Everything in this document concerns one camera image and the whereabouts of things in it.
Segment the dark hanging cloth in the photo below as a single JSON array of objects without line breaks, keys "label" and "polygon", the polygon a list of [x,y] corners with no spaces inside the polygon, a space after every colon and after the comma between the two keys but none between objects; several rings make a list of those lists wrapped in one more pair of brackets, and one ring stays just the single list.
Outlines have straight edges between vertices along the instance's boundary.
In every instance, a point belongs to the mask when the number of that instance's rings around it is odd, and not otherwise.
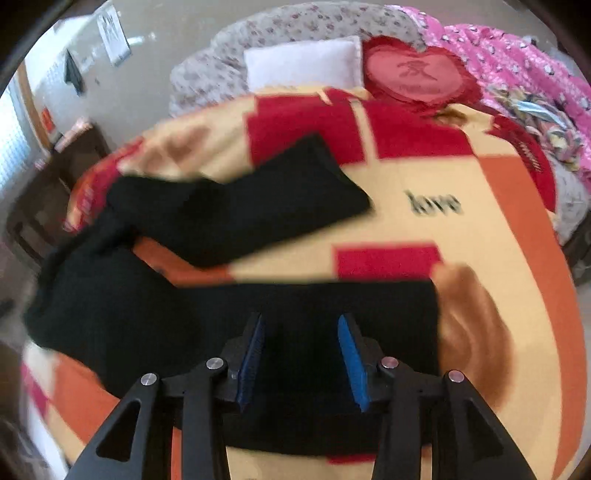
[{"label": "dark hanging cloth", "polygon": [[84,79],[69,50],[66,50],[64,55],[64,82],[74,88],[77,96],[86,93]]}]

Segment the colourful knotted fabric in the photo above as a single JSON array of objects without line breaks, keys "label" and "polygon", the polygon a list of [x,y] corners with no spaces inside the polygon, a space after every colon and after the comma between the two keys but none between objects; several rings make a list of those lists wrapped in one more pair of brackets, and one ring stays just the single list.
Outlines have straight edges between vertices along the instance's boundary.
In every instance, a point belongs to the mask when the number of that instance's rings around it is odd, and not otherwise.
[{"label": "colourful knotted fabric", "polygon": [[554,102],[523,88],[489,88],[509,116],[534,136],[542,150],[567,170],[583,171],[586,140],[575,122]]}]

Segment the white pillow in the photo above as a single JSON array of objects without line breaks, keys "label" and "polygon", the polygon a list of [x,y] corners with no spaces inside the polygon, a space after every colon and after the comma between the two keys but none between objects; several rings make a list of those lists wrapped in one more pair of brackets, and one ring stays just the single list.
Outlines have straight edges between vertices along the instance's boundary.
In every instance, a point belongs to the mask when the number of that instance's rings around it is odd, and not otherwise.
[{"label": "white pillow", "polygon": [[250,48],[243,56],[250,91],[311,85],[363,87],[363,48],[358,36]]}]

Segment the pink cloth on table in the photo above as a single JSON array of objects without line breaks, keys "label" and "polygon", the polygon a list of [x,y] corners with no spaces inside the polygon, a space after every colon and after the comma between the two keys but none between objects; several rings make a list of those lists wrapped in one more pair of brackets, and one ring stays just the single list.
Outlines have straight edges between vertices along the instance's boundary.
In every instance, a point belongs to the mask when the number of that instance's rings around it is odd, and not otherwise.
[{"label": "pink cloth on table", "polygon": [[61,134],[53,145],[53,149],[57,152],[63,151],[68,145],[73,143],[84,132],[93,128],[92,122],[84,117],[78,118],[73,126],[64,134]]}]

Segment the red paper wall decoration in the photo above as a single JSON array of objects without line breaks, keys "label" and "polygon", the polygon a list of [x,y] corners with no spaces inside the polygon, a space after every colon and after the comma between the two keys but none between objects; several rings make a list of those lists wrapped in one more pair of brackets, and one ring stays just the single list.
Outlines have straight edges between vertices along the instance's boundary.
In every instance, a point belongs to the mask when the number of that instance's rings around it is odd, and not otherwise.
[{"label": "red paper wall decoration", "polygon": [[40,113],[40,119],[42,125],[48,135],[52,135],[56,127],[52,118],[52,115],[47,107],[44,107]]}]

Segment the dark wooden table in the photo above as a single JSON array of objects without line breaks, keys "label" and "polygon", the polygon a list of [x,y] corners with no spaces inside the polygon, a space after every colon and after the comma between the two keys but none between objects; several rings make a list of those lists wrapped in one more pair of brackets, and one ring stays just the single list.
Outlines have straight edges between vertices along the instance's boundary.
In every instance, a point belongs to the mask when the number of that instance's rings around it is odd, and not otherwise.
[{"label": "dark wooden table", "polygon": [[37,268],[69,237],[64,222],[70,194],[82,174],[109,154],[99,127],[90,123],[36,169],[10,207],[5,227],[8,247],[17,258]]}]

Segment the eye chart poster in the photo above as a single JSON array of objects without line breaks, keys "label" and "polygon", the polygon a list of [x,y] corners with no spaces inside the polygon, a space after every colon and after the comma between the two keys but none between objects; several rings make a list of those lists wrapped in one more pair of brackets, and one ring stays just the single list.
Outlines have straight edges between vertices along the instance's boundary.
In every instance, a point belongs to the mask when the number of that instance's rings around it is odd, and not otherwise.
[{"label": "eye chart poster", "polygon": [[97,27],[110,63],[113,66],[120,65],[131,55],[131,49],[112,4],[100,9]]}]

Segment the floral grey quilt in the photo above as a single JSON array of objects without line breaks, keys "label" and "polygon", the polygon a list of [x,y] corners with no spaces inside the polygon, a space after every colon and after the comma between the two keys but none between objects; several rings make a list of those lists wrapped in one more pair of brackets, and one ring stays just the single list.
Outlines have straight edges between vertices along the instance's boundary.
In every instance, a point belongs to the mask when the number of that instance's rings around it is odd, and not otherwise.
[{"label": "floral grey quilt", "polygon": [[416,23],[392,6],[321,2],[260,12],[172,69],[169,113],[179,117],[266,87],[361,87],[363,41],[380,36],[426,48]]}]

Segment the red yellow orange blanket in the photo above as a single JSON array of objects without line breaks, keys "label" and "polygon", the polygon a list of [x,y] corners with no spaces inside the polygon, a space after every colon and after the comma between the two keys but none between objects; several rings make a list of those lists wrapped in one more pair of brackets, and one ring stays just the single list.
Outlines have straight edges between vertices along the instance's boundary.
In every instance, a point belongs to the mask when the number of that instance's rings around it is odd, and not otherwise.
[{"label": "red yellow orange blanket", "polygon": [[[587,401],[577,295],[552,225],[549,174],[528,167],[500,120],[463,105],[425,118],[335,89],[238,98],[166,121],[120,151],[101,204],[67,241],[93,223],[123,176],[226,184],[308,136],[320,136],[368,195],[369,213],[233,260],[229,276],[432,282],[439,369],[428,375],[462,371],[535,476],[567,478]],[[125,393],[109,393],[84,364],[31,340],[35,400],[74,464]],[[376,448],[312,456],[228,444],[229,472],[235,479],[367,479]]]}]

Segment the red heart cushion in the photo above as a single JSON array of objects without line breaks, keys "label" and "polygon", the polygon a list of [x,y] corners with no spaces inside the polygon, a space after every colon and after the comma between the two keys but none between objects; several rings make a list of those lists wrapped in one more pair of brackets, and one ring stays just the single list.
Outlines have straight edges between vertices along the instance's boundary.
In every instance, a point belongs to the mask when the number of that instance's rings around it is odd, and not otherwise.
[{"label": "red heart cushion", "polygon": [[477,104],[482,89],[464,62],[449,50],[429,46],[419,52],[388,36],[363,43],[363,82],[370,94],[431,116],[450,104]]}]

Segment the black pants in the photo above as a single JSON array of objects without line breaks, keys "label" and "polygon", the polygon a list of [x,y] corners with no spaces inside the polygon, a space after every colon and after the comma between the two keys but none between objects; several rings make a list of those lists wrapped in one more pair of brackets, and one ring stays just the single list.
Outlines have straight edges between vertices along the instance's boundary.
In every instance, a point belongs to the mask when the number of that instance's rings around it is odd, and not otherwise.
[{"label": "black pants", "polygon": [[308,136],[226,184],[119,178],[93,223],[50,254],[25,313],[39,346],[123,395],[185,373],[263,317],[252,398],[224,421],[232,447],[332,456],[375,450],[380,417],[353,399],[338,340],[349,314],[384,353],[439,369],[432,282],[238,281],[229,262],[369,213],[368,195]]}]

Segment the window with lattice grille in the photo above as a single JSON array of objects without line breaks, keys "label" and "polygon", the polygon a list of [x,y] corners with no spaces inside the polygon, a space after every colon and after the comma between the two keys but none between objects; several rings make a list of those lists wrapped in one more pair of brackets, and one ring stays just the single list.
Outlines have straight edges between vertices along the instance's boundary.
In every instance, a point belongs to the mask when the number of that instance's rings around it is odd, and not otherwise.
[{"label": "window with lattice grille", "polygon": [[1,200],[16,196],[47,160],[15,72],[1,95]]}]

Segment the pink patterned quilt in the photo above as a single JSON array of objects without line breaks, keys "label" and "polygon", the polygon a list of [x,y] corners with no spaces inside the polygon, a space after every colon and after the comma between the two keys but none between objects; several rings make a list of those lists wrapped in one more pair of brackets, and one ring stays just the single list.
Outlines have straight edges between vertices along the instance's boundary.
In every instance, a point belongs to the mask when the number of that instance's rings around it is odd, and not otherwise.
[{"label": "pink patterned quilt", "polygon": [[410,6],[401,10],[415,21],[427,45],[445,48],[462,59],[485,91],[488,106],[503,109],[489,90],[496,86],[521,87],[562,108],[582,135],[580,165],[590,167],[590,85],[586,80],[517,35],[485,25],[444,25]]}]

